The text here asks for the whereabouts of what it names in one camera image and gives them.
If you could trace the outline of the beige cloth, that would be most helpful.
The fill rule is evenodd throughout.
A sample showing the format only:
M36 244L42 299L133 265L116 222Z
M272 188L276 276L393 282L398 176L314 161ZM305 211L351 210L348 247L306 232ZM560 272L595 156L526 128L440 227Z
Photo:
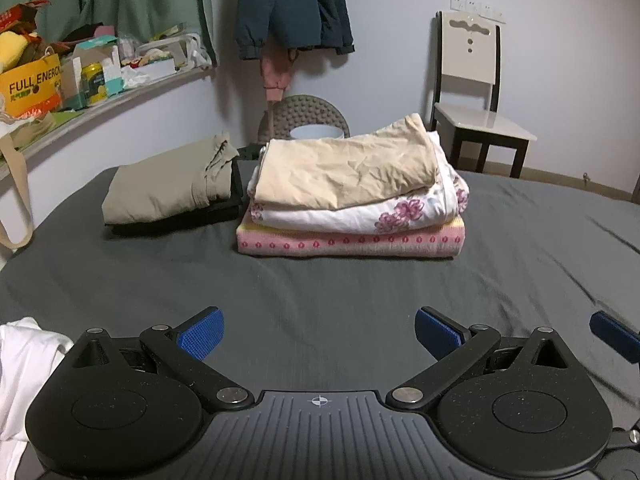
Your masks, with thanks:
M291 209L340 210L431 188L434 144L418 114L347 139L272 140L259 159L254 200Z

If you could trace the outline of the pink patterned folded towel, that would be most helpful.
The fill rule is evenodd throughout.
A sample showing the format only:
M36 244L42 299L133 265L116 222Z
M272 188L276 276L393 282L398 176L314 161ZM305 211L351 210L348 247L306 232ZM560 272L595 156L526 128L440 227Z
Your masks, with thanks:
M286 258L452 258L465 242L461 217L443 226L392 234L344 234L285 231L260 226L246 214L236 228L238 252Z

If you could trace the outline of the white floral folded cloth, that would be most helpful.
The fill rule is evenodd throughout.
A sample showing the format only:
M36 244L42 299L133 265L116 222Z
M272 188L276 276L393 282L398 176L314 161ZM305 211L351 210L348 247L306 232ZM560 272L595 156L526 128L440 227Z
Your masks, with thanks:
M439 134L431 131L428 136L435 148L439 177L427 190L340 210L293 210L264 205L253 198L259 174L255 170L247 185L250 218L279 230L363 235L424 229L454 220L468 206L469 185L448 162Z

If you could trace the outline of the white garment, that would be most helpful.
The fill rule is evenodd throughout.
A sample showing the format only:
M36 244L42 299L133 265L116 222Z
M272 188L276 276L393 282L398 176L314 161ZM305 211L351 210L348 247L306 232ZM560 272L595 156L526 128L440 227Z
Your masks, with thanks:
M2 324L0 332L1 478L14 479L27 448L29 405L74 343L30 316Z

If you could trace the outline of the round woven stool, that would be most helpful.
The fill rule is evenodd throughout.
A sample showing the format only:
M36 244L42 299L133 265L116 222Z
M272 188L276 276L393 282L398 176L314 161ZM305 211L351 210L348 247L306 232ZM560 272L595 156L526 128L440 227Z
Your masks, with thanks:
M311 96L296 94L286 96L282 101L269 102L257 133L257 142L264 144L272 139L318 139L320 133L295 133L296 128L315 127L333 128L329 136L344 139L350 137L348 123L340 110L329 101Z

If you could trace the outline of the window sill shelf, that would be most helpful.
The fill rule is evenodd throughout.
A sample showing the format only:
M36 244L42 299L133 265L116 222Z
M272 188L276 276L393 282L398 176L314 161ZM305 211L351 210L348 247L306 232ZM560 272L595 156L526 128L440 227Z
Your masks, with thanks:
M186 104L182 104L184 98L177 96L178 91L194 82L213 79L215 74L216 70L213 67L194 68L114 96L104 104L78 112L62 126L53 128L29 143L20 153L28 162L33 160L38 166L43 159L61 151L96 128L107 126L113 120L131 120L137 124L155 116L168 117L174 110L186 107Z

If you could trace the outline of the canvas tote bag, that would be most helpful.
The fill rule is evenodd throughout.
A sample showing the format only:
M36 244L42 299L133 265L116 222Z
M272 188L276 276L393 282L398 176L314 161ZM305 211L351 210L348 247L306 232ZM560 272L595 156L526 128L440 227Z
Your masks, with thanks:
M1 226L1 245L12 252L27 246L32 239L32 234L34 234L28 169L26 158L20 148L24 148L26 144L47 133L54 126L55 120L51 113L38 118L32 116L16 118L6 112L1 113L1 155L9 168L17 195L26 214L26 232L18 242L12 242L6 228Z

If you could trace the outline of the yellow drink can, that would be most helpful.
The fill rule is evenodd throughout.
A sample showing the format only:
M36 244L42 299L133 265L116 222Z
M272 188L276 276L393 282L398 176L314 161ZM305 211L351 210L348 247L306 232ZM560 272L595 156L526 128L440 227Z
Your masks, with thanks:
M81 70L82 91L88 106L95 106L107 99L103 67L92 63Z

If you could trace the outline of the yellow cardboard box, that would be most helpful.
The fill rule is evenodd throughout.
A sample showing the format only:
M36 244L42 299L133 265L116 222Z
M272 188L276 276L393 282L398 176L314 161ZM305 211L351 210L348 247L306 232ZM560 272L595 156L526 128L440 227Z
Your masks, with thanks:
M3 73L1 110L14 118L39 117L62 104L60 58L51 54Z

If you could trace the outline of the pink hanging garment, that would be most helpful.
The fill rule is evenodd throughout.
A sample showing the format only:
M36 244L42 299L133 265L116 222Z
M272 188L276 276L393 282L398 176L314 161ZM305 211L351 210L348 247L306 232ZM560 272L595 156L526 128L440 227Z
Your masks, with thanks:
M285 49L277 41L270 41L262 50L260 74L268 103L280 102L290 88L293 65L299 56L297 49Z

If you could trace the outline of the white teal small box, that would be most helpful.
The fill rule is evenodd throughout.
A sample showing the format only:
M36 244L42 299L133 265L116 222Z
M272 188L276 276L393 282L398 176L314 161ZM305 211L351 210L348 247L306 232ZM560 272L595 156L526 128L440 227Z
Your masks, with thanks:
M69 110L99 105L124 91L115 36L81 42L61 68L62 107Z

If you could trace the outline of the yellow plush toy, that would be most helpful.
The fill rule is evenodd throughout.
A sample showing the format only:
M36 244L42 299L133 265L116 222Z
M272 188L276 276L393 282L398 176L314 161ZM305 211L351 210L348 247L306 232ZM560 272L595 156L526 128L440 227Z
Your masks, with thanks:
M24 35L6 30L0 34L0 73L17 66L29 44Z

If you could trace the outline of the dark teal hanging jacket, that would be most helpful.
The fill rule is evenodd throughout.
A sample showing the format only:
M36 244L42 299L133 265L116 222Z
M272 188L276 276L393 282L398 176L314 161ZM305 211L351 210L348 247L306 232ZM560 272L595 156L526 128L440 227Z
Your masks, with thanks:
M355 51L346 0L238 0L234 40L240 59L261 58L270 38L286 50Z

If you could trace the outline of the red cardboard box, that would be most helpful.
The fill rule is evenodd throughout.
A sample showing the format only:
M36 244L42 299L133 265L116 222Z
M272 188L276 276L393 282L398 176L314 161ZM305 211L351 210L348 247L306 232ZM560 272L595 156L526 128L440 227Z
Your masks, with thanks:
M25 3L17 3L12 8L1 13L0 32L9 30L20 35L31 34L37 28L37 12L49 4L49 0L32 0Z

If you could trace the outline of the white wall socket strip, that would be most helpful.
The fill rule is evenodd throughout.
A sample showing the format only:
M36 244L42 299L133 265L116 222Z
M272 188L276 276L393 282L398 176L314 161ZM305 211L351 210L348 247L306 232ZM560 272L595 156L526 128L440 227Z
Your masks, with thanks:
M478 0L449 0L449 9L479 15L481 18L504 24L506 16L496 6Z

